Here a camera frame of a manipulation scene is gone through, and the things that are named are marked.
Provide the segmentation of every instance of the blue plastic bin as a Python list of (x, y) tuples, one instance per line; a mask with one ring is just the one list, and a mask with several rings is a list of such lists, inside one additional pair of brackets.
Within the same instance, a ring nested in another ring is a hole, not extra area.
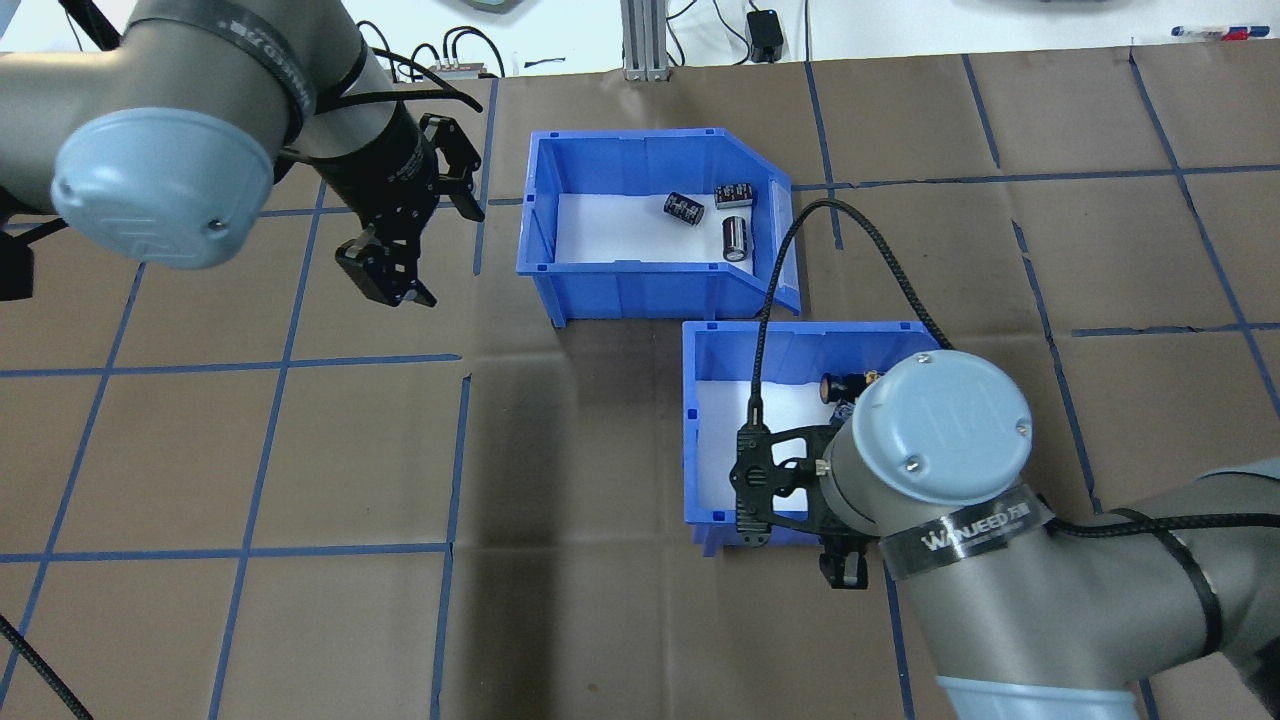
[[(753, 273), (730, 263), (557, 263), (562, 193), (707, 195), (749, 182)], [(532, 278), (557, 328), (571, 319), (751, 318), (791, 224), (791, 178), (722, 128), (535, 132), (516, 272)], [(774, 302), (800, 313), (795, 252)]]
[[(684, 325), (684, 391), (685, 391), (685, 521), (694, 528), (694, 542), (703, 546), (703, 555), (714, 556), (726, 544), (741, 544), (733, 528), (735, 511), (728, 507), (704, 507), (699, 483), (728, 483), (723, 478), (698, 477), (698, 443), (700, 415), (696, 383), (699, 380), (751, 379), (755, 337), (759, 323), (719, 322), (685, 323)], [(822, 379), (823, 373), (888, 370), (915, 352), (936, 350), (938, 343), (920, 323), (769, 323), (764, 343), (764, 383), (808, 384)], [(733, 415), (736, 430), (746, 420), (746, 406)], [(764, 421), (769, 424), (769, 405), (764, 405)], [(790, 428), (769, 425), (774, 432)], [(773, 528), (771, 544), (814, 544), (817, 537)]]

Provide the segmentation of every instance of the white bin bottom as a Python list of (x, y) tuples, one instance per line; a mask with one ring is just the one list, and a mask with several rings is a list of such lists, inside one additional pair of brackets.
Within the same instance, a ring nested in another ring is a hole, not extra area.
[[(662, 211), (666, 195), (561, 195), (556, 220), (557, 263), (724, 263), (721, 223), (731, 215), (746, 218), (750, 208), (716, 209), (712, 195), (686, 195), (707, 211), (687, 225)], [(751, 255), (731, 263), (751, 274)]]
[[(737, 461), (737, 429), (746, 421), (746, 398), (751, 383), (730, 380), (699, 380), (698, 395), (698, 503), (709, 510), (733, 510), (733, 486), (728, 473)], [(831, 420), (835, 405), (823, 405), (818, 397), (818, 383), (785, 386), (763, 383), (764, 424), (773, 432), (790, 430), (804, 425), (824, 425)], [(800, 441), (774, 446), (773, 459), (778, 462), (804, 452)], [(774, 510), (805, 510), (805, 492), (773, 501)]]

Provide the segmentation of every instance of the black power adapter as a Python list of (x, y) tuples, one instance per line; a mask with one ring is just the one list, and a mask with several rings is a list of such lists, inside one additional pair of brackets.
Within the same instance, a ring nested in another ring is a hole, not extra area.
[(746, 35), (751, 38), (753, 63), (776, 63), (782, 59), (782, 23), (774, 10), (748, 13)]

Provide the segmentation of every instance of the light blue joint cap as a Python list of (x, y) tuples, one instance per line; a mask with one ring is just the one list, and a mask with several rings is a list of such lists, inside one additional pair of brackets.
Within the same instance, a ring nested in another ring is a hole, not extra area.
[(239, 252), (273, 177), (266, 151), (238, 127), (191, 110), (136, 108), (67, 138), (50, 195), (99, 245), (195, 269)]
[(854, 405), (863, 460), (893, 489), (934, 505), (996, 497), (1032, 450), (1027, 398), (1000, 368), (955, 350), (918, 352)]
[(1133, 694), (938, 678), (960, 720), (1138, 720)]

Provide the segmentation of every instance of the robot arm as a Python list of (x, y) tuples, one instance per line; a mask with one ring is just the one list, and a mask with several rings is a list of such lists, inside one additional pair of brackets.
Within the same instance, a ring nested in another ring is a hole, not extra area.
[[(756, 442), (771, 452), (782, 434)], [(1280, 459), (1062, 523), (1018, 477), (1021, 393), (946, 350), (872, 383), (832, 434), (809, 515), (877, 538), (961, 720), (1137, 720), (1126, 683), (1217, 651), (1280, 716)], [(735, 479), (753, 469), (740, 454)], [(751, 537), (767, 532), (753, 520)]]
[(480, 158), (449, 118), (351, 101), (390, 90), (339, 0), (141, 0), (110, 53), (0, 55), (0, 219), (56, 211), (131, 258), (216, 265), (293, 143), (360, 218), (335, 256), (361, 291), (431, 305), (420, 234), (442, 193), (484, 218)]

